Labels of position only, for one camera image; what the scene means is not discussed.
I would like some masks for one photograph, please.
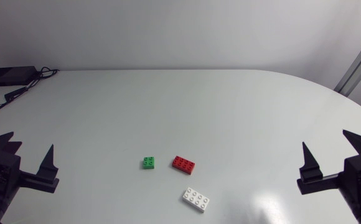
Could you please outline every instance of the table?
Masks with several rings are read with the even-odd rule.
[[[17,87],[0,87],[3,94]],[[37,172],[51,144],[54,194],[20,189],[2,222],[356,223],[338,190],[301,195],[302,141],[324,175],[357,153],[361,107],[323,86],[258,70],[60,72],[0,111]],[[192,175],[171,167],[178,155]],[[156,167],[142,170],[145,156]],[[205,213],[187,187],[211,199]]]

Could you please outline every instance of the black power adapter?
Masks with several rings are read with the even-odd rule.
[[[0,68],[0,86],[28,85],[38,76],[34,66]]]

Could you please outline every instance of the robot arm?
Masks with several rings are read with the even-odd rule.
[[[319,164],[302,143],[305,164],[299,169],[301,178],[297,184],[301,193],[310,194],[322,190],[339,189],[355,218],[361,224],[361,136],[344,130],[344,136],[358,152],[346,158],[344,171],[323,177]]]
[[[0,136],[0,221],[20,187],[54,193],[59,183],[53,164],[54,147],[50,147],[37,174],[21,171],[21,158],[15,153],[21,142],[10,142],[13,132]]]

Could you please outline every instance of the white lego brick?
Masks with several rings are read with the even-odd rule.
[[[191,204],[196,209],[200,210],[200,212],[204,212],[210,203],[210,199],[206,196],[198,193],[197,191],[187,188],[185,194],[183,195],[183,200]]]

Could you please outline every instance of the black cable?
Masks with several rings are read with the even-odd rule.
[[[23,95],[25,92],[27,92],[29,89],[31,89],[32,87],[36,86],[36,84],[39,83],[40,80],[42,79],[46,79],[46,78],[50,78],[54,75],[56,75],[56,73],[60,71],[59,69],[50,69],[48,67],[42,67],[41,70],[39,71],[38,76],[32,80],[30,82],[30,84],[24,88],[24,91],[22,91],[21,93],[19,93],[18,95],[14,96],[13,98],[11,98],[10,100],[6,101],[5,103],[0,104],[0,109],[2,109],[3,107],[5,107],[6,105],[8,105],[9,103],[13,102],[15,99],[19,98],[21,95]],[[52,72],[52,74],[44,76],[44,73],[46,72]]]

